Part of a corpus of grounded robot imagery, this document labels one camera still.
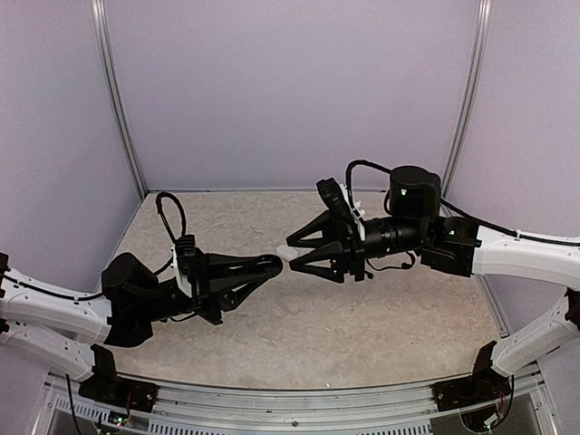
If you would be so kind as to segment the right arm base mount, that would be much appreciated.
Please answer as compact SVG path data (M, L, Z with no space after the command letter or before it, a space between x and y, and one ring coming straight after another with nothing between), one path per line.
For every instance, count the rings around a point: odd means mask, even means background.
M465 408L508 396L512 392L508 378L466 376L450 381L436 382L431 386L438 411Z

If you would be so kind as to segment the black round disc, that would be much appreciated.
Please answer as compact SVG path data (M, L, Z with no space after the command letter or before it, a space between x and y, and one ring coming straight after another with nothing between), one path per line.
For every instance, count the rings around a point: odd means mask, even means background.
M255 268L258 273L264 275L267 279L272 279L282 272L284 265L279 256L262 255L257 258Z

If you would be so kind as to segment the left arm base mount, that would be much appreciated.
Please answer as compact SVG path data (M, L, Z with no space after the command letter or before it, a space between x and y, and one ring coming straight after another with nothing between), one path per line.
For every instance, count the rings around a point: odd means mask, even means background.
M158 397L159 386L123 377L106 378L94 374L80 383L83 398L105 403L128 411L151 413Z

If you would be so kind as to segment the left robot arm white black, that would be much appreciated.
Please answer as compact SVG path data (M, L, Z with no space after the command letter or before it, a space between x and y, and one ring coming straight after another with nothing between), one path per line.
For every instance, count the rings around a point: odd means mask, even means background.
M278 276L278 256L224 256L197 251L171 262L161 281L132 253L116 256L94 295L32 279L1 255L1 343L21 347L115 403L127 393L124 379L102 367L102 345L132 348L153 335L153 324L199 316L213 325L257 288Z

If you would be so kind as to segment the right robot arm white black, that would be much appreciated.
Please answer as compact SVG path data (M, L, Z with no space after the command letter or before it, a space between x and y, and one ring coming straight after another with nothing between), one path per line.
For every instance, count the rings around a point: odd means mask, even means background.
M448 203L440 177L416 166L387 170L387 217L366 219L353 200L352 184L317 182L324 213L286 239L305 249L292 259L292 270L342 283L362 281L374 258L407 253L435 271L453 276L515 276L565 287L546 313L510 336L479 350L464 395L484 401L499 378L579 336L579 240L531 235L493 225L457 209L443 217Z

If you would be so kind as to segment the white earbud charging case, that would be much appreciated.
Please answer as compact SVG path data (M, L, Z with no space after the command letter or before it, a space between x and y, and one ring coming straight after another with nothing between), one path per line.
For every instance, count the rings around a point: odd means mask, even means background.
M290 247L290 246L286 246L286 245L280 245L276 248L276 253L282 257L285 261L292 261L296 258L299 257L299 253L296 249Z

